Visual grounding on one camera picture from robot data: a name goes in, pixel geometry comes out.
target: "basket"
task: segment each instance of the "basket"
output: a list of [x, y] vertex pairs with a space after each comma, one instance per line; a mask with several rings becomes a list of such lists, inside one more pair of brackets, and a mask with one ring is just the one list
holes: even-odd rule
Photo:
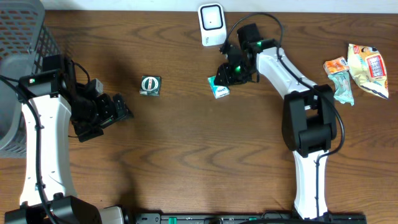
[[[39, 0], [0, 0], [0, 74], [19, 79], [40, 73], [43, 57], [59, 54], [44, 25]], [[15, 93], [0, 82], [0, 157], [26, 157], [25, 121]]]

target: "wood grain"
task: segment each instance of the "wood grain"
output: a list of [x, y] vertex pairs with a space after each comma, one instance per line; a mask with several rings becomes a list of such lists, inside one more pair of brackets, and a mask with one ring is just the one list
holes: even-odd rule
[[[243, 15], [227, 13], [228, 27]], [[390, 99], [351, 81], [355, 105], [336, 103], [346, 144], [328, 160], [326, 201], [331, 212], [363, 212], [369, 223], [397, 223], [398, 16], [276, 16], [286, 28], [289, 59], [317, 83], [333, 85], [323, 62], [346, 56], [348, 43], [382, 53]], [[105, 129], [104, 136], [70, 140], [72, 176], [82, 200], [165, 213], [292, 208], [295, 167], [281, 136], [282, 99], [265, 78], [214, 99], [206, 78], [225, 59], [218, 47], [202, 47], [196, 13], [49, 11], [45, 22], [63, 51], [99, 78], [105, 92], [121, 92], [135, 114]], [[267, 18], [249, 22], [257, 22], [265, 37], [279, 35]], [[160, 97], [139, 95], [143, 75], [162, 77]], [[84, 82], [84, 73], [78, 71], [78, 79]], [[1, 159], [0, 173], [3, 220], [4, 212], [18, 208], [25, 160]]]

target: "white backdrop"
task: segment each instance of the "white backdrop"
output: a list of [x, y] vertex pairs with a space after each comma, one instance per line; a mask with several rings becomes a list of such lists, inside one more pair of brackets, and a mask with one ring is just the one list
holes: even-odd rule
[[218, 2], [226, 12], [398, 13], [398, 0], [42, 0], [46, 9], [196, 11]]

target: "wooden table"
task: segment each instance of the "wooden table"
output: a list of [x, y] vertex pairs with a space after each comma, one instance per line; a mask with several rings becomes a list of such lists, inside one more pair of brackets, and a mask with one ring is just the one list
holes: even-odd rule
[[[228, 27], [243, 15], [227, 13]], [[333, 85], [322, 65], [346, 57], [348, 43], [382, 53], [390, 99], [351, 81], [355, 105], [336, 102], [346, 143], [328, 159], [326, 201], [331, 212], [363, 212], [369, 223], [397, 223], [398, 15], [275, 15], [286, 28], [289, 59], [316, 83]], [[135, 115], [99, 138], [70, 140], [72, 176], [82, 200], [100, 208], [121, 203], [133, 211], [164, 213], [292, 208], [295, 166], [281, 135], [283, 101], [264, 77], [214, 98], [207, 77], [226, 60], [218, 47], [201, 45], [197, 13], [49, 11], [45, 22], [62, 50], [99, 78], [105, 92], [121, 92]], [[249, 22], [264, 37], [279, 36], [268, 18]], [[160, 97], [139, 94], [143, 75], [162, 77]], [[3, 222], [4, 212], [19, 207], [25, 160], [0, 159], [0, 172]]]

